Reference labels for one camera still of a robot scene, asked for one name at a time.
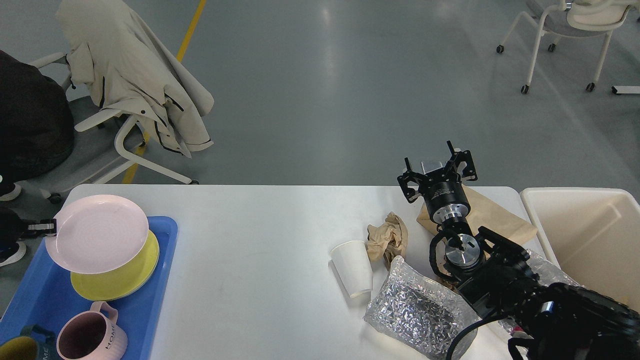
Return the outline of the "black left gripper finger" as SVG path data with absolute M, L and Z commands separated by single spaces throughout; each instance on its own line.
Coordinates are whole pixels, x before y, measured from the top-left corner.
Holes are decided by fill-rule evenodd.
M 57 219 L 40 219 L 39 221 L 29 219 L 27 221 L 27 236 L 38 237 L 55 236 L 58 233 Z

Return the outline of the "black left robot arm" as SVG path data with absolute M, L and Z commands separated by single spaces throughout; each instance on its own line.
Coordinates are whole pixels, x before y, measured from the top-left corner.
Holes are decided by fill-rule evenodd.
M 21 239 L 34 239 L 43 235 L 57 234 L 57 220 L 54 218 L 34 221 L 22 219 L 14 210 L 0 208 L 0 250 L 4 251 Z

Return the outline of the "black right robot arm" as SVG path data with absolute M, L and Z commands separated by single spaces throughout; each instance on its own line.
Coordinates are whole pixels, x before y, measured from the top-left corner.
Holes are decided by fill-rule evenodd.
M 429 264 L 480 317 L 453 340 L 446 359 L 472 331 L 512 319 L 523 335 L 507 340 L 510 357 L 521 360 L 637 360 L 639 313 L 599 292 L 562 282 L 540 284 L 523 246 L 487 228 L 474 234 L 467 221 L 472 207 L 463 180 L 478 176 L 470 150 L 446 144 L 449 160 L 428 172 L 397 177 L 407 202 L 423 198 L 437 233 L 429 244 Z

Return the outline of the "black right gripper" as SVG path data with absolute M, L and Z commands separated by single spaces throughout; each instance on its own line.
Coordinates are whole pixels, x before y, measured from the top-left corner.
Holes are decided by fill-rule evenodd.
M 463 182 L 477 182 L 478 174 L 470 150 L 455 148 L 446 141 L 450 158 L 446 176 L 433 178 L 413 170 L 408 157 L 405 171 L 397 177 L 398 185 L 408 203 L 423 197 L 429 218 L 435 224 L 466 223 L 471 210 Z

